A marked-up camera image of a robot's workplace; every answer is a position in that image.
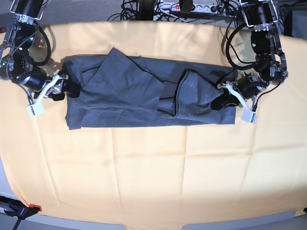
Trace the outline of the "white power strip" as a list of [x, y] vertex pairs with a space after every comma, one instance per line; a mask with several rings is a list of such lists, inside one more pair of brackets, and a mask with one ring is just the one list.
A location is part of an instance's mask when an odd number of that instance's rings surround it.
[[[159, 9], [164, 11], [169, 11], [170, 13], [181, 13], [179, 3], [173, 2], [160, 2]], [[202, 14], [202, 13], [209, 13], [209, 14], [218, 14], [226, 12], [222, 6], [214, 5], [206, 5], [206, 4], [193, 4], [192, 10], [190, 13]]]

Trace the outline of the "black centre stand post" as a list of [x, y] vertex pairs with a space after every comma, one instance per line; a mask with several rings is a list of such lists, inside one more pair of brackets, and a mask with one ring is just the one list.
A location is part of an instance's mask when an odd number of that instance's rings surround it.
[[138, 0], [139, 21], [152, 21], [154, 17], [155, 0]]

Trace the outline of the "grey blue T-shirt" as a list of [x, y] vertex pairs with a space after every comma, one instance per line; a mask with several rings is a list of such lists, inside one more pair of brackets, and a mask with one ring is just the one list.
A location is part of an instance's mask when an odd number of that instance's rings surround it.
[[235, 122], [234, 107], [216, 110], [220, 80], [233, 80], [233, 68], [185, 61], [106, 55], [66, 57], [62, 69], [80, 87], [68, 96], [69, 129], [82, 127], [161, 127]]

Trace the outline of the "yellow table cloth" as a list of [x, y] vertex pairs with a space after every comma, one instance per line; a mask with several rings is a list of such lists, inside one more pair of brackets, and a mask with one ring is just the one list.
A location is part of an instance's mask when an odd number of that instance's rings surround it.
[[281, 37], [289, 76], [257, 122], [69, 130], [65, 101], [30, 117], [0, 83], [0, 158], [16, 196], [42, 216], [179, 230], [307, 205], [307, 42]]

